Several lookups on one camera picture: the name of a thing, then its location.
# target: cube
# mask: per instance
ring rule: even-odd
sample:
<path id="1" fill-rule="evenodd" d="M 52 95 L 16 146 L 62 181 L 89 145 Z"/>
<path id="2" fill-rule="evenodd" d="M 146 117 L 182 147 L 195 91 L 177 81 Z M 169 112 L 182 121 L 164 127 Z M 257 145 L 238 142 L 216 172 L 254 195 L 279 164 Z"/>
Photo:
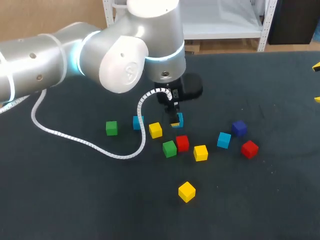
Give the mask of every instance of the cube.
<path id="1" fill-rule="evenodd" d="M 162 149 L 166 158 L 170 158 L 177 155 L 177 147 L 174 141 L 167 141 L 163 143 Z"/>
<path id="2" fill-rule="evenodd" d="M 241 153 L 245 155 L 247 159 L 253 158 L 257 155 L 259 147 L 253 141 L 247 141 L 241 147 Z"/>
<path id="3" fill-rule="evenodd" d="M 193 155 L 196 162 L 205 161 L 208 159 L 208 151 L 206 145 L 195 146 Z"/>
<path id="4" fill-rule="evenodd" d="M 187 135 L 177 136 L 175 140 L 179 153 L 189 151 L 189 140 Z"/>
<path id="5" fill-rule="evenodd" d="M 117 121 L 107 121 L 105 124 L 105 131 L 107 136 L 118 135 L 118 124 Z"/>
<path id="6" fill-rule="evenodd" d="M 243 121 L 236 121 L 232 124 L 231 131 L 237 137 L 242 137 L 247 133 L 247 125 Z"/>
<path id="7" fill-rule="evenodd" d="M 184 116 L 182 112 L 178 112 L 179 122 L 178 123 L 172 123 L 171 126 L 175 129 L 177 128 L 183 128 L 184 127 Z"/>
<path id="8" fill-rule="evenodd" d="M 133 130 L 141 130 L 138 116 L 133 116 Z"/>
<path id="9" fill-rule="evenodd" d="M 228 133 L 220 132 L 218 143 L 216 144 L 220 148 L 227 149 L 229 147 L 231 135 Z"/>
<path id="10" fill-rule="evenodd" d="M 159 122 L 149 125 L 149 132 L 153 139 L 162 137 L 162 128 Z"/>
<path id="11" fill-rule="evenodd" d="M 187 203 L 196 196 L 196 189 L 187 181 L 179 187 L 178 195 Z"/>

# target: wall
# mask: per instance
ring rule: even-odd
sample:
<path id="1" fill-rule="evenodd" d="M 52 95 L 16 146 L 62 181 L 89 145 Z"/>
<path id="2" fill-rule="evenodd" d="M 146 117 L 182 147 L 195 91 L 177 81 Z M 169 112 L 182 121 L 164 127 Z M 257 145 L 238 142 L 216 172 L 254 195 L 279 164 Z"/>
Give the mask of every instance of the wall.
<path id="1" fill-rule="evenodd" d="M 0 0 L 0 42 L 53 33 L 74 22 L 105 28 L 102 0 Z"/>

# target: red cube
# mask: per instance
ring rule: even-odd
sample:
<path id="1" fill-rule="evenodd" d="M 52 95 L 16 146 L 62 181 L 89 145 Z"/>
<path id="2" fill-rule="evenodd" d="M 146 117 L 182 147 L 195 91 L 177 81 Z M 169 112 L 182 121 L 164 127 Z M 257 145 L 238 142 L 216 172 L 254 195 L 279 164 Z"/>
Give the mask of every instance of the red cube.
<path id="1" fill-rule="evenodd" d="M 187 152 L 189 150 L 189 140 L 187 135 L 177 136 L 175 138 L 178 152 Z"/>
<path id="2" fill-rule="evenodd" d="M 254 144 L 252 141 L 247 141 L 242 145 L 241 153 L 246 156 L 247 159 L 253 158 L 257 155 L 259 147 Z"/>

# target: light blue cube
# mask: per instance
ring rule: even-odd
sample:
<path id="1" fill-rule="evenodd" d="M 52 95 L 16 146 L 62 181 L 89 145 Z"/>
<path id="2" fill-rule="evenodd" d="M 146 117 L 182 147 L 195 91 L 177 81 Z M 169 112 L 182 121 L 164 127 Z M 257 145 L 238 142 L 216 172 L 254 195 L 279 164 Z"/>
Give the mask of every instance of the light blue cube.
<path id="1" fill-rule="evenodd" d="M 133 130 L 140 130 L 140 123 L 138 116 L 133 116 Z"/>
<path id="2" fill-rule="evenodd" d="M 172 126 L 174 129 L 179 129 L 184 127 L 184 116 L 182 112 L 178 112 L 178 117 L 179 117 L 179 125 L 178 126 Z"/>
<path id="3" fill-rule="evenodd" d="M 228 133 L 220 132 L 217 146 L 220 148 L 228 149 L 231 135 Z"/>

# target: green cube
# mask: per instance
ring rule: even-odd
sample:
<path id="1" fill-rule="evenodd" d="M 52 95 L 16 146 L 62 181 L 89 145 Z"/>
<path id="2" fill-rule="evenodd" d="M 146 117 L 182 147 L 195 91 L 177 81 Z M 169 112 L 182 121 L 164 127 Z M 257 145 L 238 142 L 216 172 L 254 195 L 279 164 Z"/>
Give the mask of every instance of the green cube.
<path id="1" fill-rule="evenodd" d="M 166 158 L 170 158 L 177 155 L 177 147 L 174 141 L 165 142 L 164 144 L 162 144 L 162 149 Z"/>
<path id="2" fill-rule="evenodd" d="M 118 124 L 117 121 L 107 121 L 105 124 L 105 131 L 107 136 L 118 135 Z"/>

